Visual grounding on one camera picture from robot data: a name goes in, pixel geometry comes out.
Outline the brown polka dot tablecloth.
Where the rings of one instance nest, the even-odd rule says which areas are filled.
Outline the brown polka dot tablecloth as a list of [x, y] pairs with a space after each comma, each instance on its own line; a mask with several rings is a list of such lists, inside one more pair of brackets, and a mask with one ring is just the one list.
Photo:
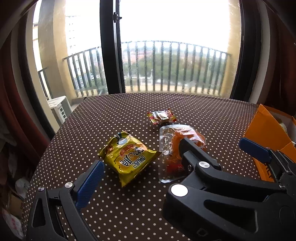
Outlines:
[[238, 147], [256, 104], [180, 93], [126, 93], [84, 99], [52, 138], [25, 197], [22, 229], [39, 187], [74, 183], [95, 160], [104, 163], [81, 217], [98, 240], [186, 240], [162, 216], [169, 185], [180, 177], [177, 147], [192, 138], [222, 170], [257, 179], [250, 156]]

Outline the dark red curtain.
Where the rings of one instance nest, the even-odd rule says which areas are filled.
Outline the dark red curtain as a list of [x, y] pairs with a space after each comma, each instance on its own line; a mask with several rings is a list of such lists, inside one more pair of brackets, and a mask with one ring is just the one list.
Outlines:
[[295, 1], [264, 1], [274, 24], [275, 65], [265, 104], [295, 115]]
[[11, 35], [1, 47], [1, 114], [23, 154], [38, 164], [49, 142], [33, 122], [17, 90], [11, 64]]

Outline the left dark red curtain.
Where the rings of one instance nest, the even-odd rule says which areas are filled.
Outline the left dark red curtain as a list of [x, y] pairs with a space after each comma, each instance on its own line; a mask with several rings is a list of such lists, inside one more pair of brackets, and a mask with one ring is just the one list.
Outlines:
[[11, 64], [11, 35], [1, 47], [1, 114], [23, 154], [38, 164], [49, 142], [33, 122], [17, 90]]

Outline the balcony metal railing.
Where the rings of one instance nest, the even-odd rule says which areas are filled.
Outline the balcony metal railing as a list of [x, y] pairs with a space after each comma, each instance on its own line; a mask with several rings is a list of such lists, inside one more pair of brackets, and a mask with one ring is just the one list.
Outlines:
[[[229, 97], [232, 55], [175, 41], [121, 44], [126, 92], [182, 92]], [[77, 97], [107, 94], [101, 47], [63, 58]]]

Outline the small red candy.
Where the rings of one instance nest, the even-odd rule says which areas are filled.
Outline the small red candy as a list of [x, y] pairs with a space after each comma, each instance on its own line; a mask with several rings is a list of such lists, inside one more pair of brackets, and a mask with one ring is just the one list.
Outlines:
[[147, 113], [147, 117], [153, 125], [160, 125], [163, 123], [171, 123], [177, 121], [176, 116], [169, 108], [160, 111], [149, 111]]

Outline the black sliding door frame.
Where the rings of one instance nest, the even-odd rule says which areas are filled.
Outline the black sliding door frame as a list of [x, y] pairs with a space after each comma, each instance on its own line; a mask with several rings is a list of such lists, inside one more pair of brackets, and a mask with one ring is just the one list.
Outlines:
[[175, 41], [232, 55], [230, 99], [248, 101], [257, 74], [258, 1], [33, 1], [18, 24], [18, 61], [36, 126], [52, 138], [58, 125], [48, 100], [75, 95], [63, 58], [101, 47], [107, 94], [126, 92], [121, 44]]

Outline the white air conditioner unit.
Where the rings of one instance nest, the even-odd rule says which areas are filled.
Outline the white air conditioner unit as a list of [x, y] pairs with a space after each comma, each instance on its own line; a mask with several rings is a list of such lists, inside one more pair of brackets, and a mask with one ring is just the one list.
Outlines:
[[62, 126], [66, 119], [71, 115], [72, 108], [66, 96], [60, 96], [47, 101], [57, 123]]

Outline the orange cardboard box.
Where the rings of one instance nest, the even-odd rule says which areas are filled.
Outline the orange cardboard box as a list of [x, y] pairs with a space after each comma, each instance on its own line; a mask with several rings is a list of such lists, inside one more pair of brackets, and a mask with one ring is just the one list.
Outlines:
[[295, 162], [295, 118], [291, 115], [260, 104], [244, 137], [274, 151], [280, 150]]

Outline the yellow cartoon snack bag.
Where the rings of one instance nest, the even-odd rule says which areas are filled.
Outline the yellow cartoon snack bag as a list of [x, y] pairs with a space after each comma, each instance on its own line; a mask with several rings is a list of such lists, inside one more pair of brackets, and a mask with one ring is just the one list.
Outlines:
[[122, 187], [128, 185], [161, 152], [148, 149], [129, 132], [123, 131], [110, 139], [99, 156], [118, 173]]

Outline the orange clear snack pouch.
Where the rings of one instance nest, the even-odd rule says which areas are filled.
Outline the orange clear snack pouch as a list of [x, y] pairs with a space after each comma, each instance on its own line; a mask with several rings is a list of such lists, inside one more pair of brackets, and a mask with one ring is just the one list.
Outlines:
[[182, 163], [179, 152], [180, 141], [188, 138], [203, 150], [206, 147], [205, 137], [188, 125], [167, 125], [159, 129], [159, 180], [170, 183], [183, 178], [188, 173], [188, 168]]

